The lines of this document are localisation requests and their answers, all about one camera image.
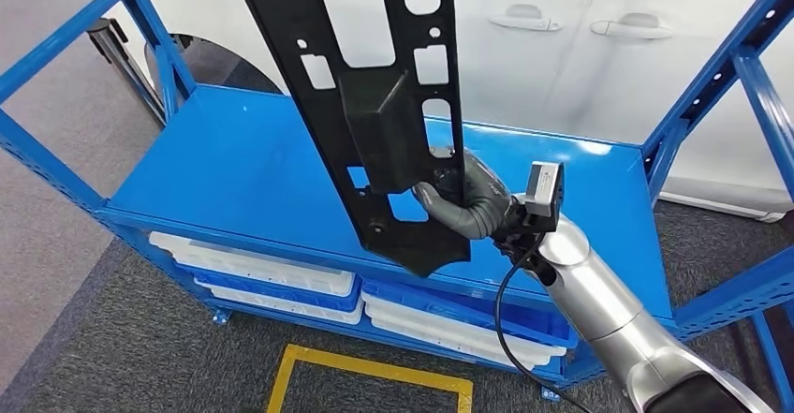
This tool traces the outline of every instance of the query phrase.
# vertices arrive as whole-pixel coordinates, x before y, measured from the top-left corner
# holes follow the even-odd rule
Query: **black plastic panel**
[[[452,0],[414,15],[404,0],[384,0],[395,62],[352,68],[344,60],[323,0],[245,0],[333,179],[361,245],[426,276],[452,261],[469,260],[464,237],[432,220],[398,221],[387,194],[413,184],[434,184],[445,198],[463,202],[463,124],[458,91],[455,16]],[[432,37],[431,28],[441,33]],[[414,50],[445,45],[448,83],[419,84]],[[335,87],[315,89],[302,55],[323,56]],[[430,154],[421,104],[449,103],[455,152]],[[357,189],[349,167],[364,167],[369,186]],[[306,218],[321,233],[323,218]]]

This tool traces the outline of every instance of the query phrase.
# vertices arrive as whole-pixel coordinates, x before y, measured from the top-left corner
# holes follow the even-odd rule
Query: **yellow floor marking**
[[[333,354],[323,350],[310,349],[296,345],[287,345],[284,357],[281,359],[281,366],[273,384],[271,400],[268,403],[267,413],[277,413],[281,411],[284,404],[284,396],[287,394],[289,377],[295,361],[307,361],[309,363],[321,364],[331,368],[343,369],[354,373],[365,374],[367,376],[387,378],[398,382],[413,383],[438,390],[452,391],[458,393],[458,413],[470,413],[472,407],[472,390],[474,385],[471,380],[464,378],[443,376],[440,374],[420,371],[418,369],[403,368],[393,364],[378,363],[347,355]]]

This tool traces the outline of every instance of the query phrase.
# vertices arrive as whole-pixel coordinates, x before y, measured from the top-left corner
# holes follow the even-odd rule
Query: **blue shelf frame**
[[[119,2],[125,5],[147,42],[154,49],[160,68],[161,96],[164,99],[167,118],[177,114],[183,101],[196,91],[197,85],[150,0],[93,0],[33,48],[16,65],[0,75],[0,104],[79,37],[95,20]],[[682,96],[673,104],[648,140],[640,146],[645,160],[645,174],[652,202],[658,197],[681,142],[737,79],[741,80],[747,93],[789,194],[794,196],[794,125],[759,60],[760,54],[788,24],[793,14],[794,0],[757,0]],[[213,319],[218,323],[227,322],[228,315],[232,311],[243,311],[397,347],[509,369],[400,335],[371,331],[366,324],[359,328],[347,327],[328,321],[312,320],[217,300],[206,288],[197,286],[189,273],[178,268],[169,254],[150,245],[142,229],[121,224],[98,214],[106,207],[108,200],[96,193],[2,109],[0,109],[0,146],[212,309],[215,313]],[[759,263],[679,308],[674,312],[675,326],[670,327],[682,340],[690,340],[739,319],[752,318],[770,362],[772,376],[784,409],[790,411],[791,388],[763,311],[783,304],[789,317],[794,318],[792,300],[794,300],[794,247]],[[537,371],[541,376],[555,381],[561,387],[597,376],[603,373],[603,370],[588,350],[578,349],[575,360],[570,364],[564,364],[562,359],[555,359],[549,365],[537,368]]]

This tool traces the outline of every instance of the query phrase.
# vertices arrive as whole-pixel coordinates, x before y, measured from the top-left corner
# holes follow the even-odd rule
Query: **blue steel upright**
[[[187,71],[176,48],[173,46],[165,27],[154,12],[149,0],[93,0],[81,9],[54,33],[28,52],[19,62],[0,75],[0,104],[28,82],[41,68],[79,37],[99,17],[117,2],[127,5],[142,30],[149,31],[147,39],[157,43],[158,48],[168,57],[167,62],[179,74],[183,94],[189,96],[195,83]],[[0,109],[0,147],[20,161],[30,171],[44,179],[47,184],[58,190],[65,198],[92,216],[97,222],[113,233],[139,254],[150,260],[163,273],[170,276],[189,293],[204,301],[209,296],[206,288],[193,282],[193,277],[174,265],[173,258],[161,249],[149,244],[148,236],[139,229],[113,224],[96,215],[106,202],[95,190],[84,182],[64,162],[53,155],[46,147],[33,138],[10,116]]]

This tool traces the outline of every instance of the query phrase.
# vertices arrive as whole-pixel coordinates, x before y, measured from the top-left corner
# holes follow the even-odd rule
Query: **robotic arm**
[[[428,214],[469,239],[486,236],[535,277],[624,389],[638,412],[772,412],[741,381],[698,357],[644,309],[560,214],[561,164],[535,162],[525,194],[510,196],[475,156],[464,156],[466,207],[414,186]]]

